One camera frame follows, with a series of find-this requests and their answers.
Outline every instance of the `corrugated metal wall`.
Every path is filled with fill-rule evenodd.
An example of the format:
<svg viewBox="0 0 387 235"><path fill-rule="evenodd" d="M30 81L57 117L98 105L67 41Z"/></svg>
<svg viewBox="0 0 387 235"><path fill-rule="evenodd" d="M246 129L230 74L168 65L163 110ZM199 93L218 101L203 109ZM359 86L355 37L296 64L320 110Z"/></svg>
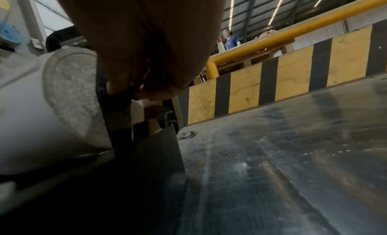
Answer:
<svg viewBox="0 0 387 235"><path fill-rule="evenodd" d="M359 15L347 19L348 32L369 26L384 19L387 19L387 5L360 13Z"/></svg>
<svg viewBox="0 0 387 235"><path fill-rule="evenodd" d="M326 26L324 28L315 30L308 34L299 36L295 38L295 42L293 43L294 49L298 50L310 45L313 45L317 42L321 42L323 40L327 40L333 38L335 36L343 35L346 33L344 22L338 22Z"/></svg>

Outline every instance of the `warehouse ceiling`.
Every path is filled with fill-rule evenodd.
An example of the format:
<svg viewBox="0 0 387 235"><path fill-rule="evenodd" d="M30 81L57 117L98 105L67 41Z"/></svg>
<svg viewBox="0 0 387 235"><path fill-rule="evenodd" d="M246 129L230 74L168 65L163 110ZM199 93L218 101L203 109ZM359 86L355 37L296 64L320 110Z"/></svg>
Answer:
<svg viewBox="0 0 387 235"><path fill-rule="evenodd" d="M355 0L226 0L222 29L230 27L244 41L279 30ZM57 0L35 0L47 35L72 26Z"/></svg>

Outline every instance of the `conveyor belt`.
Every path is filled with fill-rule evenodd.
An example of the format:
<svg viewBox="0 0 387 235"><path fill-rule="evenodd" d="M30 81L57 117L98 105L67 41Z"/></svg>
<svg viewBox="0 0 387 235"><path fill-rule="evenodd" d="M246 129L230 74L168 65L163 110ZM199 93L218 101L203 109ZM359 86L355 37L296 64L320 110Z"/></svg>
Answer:
<svg viewBox="0 0 387 235"><path fill-rule="evenodd" d="M386 234L387 75L188 126L177 234Z"/></svg>

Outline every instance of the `yellow railing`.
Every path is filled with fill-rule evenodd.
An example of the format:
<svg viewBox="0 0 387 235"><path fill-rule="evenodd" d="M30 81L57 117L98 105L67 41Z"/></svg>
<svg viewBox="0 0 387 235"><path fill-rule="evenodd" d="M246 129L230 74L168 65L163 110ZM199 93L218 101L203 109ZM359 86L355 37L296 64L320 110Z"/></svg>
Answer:
<svg viewBox="0 0 387 235"><path fill-rule="evenodd" d="M342 21L384 4L387 4L387 0L357 0L285 29L281 29L280 31L273 33L261 40L251 41L242 46L238 46L223 53L213 55L208 59L206 64L207 78L215 79L219 77L217 65L234 61L237 58L247 56L267 47L279 45L300 35L304 35L319 28Z"/></svg>

